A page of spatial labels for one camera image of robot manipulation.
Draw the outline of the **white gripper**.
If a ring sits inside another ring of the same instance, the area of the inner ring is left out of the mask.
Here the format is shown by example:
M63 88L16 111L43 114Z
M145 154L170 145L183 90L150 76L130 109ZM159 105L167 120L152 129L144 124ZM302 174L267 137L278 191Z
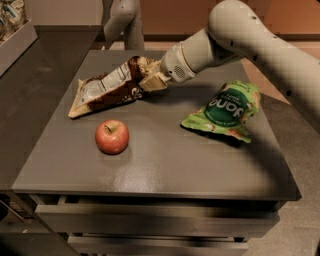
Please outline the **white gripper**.
M139 85L145 92L163 90L168 87L170 80L182 83L196 75L186 62L181 42L171 47L163 55L160 70L163 73L160 71L142 73L143 79L139 82Z

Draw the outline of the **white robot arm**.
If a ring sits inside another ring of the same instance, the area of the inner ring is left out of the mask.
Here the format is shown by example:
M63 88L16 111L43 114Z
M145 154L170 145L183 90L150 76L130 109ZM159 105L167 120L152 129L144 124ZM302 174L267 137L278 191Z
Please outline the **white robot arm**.
M208 26L177 43L146 66L139 83L145 91L182 83L199 72L248 59L320 132L320 60L271 33L240 0L223 0L210 12Z

